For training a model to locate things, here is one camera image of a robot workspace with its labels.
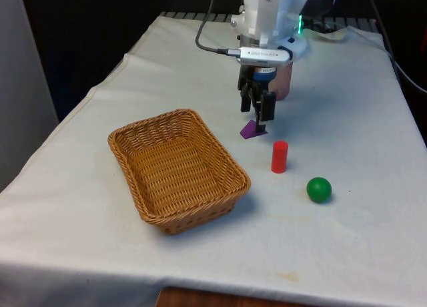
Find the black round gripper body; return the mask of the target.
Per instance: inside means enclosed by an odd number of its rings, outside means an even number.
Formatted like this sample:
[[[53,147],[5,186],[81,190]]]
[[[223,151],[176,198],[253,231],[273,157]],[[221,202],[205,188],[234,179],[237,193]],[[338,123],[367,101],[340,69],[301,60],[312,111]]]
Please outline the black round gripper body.
[[[276,73],[276,67],[256,67],[252,65],[241,65],[238,83],[244,84],[247,81],[269,83],[276,77]]]

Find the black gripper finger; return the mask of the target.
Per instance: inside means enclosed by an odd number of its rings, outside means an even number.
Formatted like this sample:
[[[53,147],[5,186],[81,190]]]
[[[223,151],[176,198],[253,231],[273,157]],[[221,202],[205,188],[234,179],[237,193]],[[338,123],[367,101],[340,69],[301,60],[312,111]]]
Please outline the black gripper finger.
[[[252,87],[252,105],[255,109],[255,132],[262,133],[266,130],[266,121],[274,120],[276,108],[276,94],[268,91],[265,83],[254,83]]]
[[[249,112],[252,105],[252,83],[244,75],[240,75],[238,79],[238,90],[240,91],[242,113]]]

